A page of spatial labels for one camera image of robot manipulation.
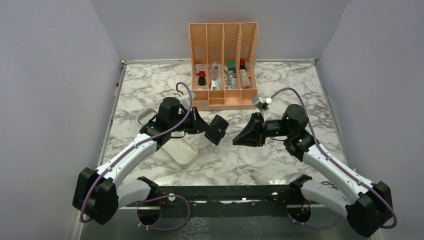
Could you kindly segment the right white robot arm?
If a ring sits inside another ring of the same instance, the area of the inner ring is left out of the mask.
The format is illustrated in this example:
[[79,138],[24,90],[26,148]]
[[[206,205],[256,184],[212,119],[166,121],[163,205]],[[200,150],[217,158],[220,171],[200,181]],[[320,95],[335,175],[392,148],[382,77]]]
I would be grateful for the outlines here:
[[265,120],[256,112],[232,143],[261,147],[267,138],[285,137],[283,145],[291,156],[320,172],[334,185],[324,185],[302,175],[290,183],[289,199],[296,204],[304,200],[317,202],[345,218],[361,236],[372,236],[395,219],[391,189],[382,181],[372,182],[332,157],[306,130],[308,123],[305,109],[298,104],[289,105],[279,120]]

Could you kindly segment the black leather card holder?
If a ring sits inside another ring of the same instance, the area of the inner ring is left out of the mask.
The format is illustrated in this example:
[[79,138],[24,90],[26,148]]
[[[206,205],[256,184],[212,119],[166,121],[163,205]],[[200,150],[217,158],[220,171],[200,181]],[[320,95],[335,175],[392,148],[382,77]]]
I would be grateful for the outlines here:
[[229,122],[220,115],[216,115],[209,124],[208,130],[204,136],[214,145],[219,145],[222,138],[226,135],[226,130],[229,127]]

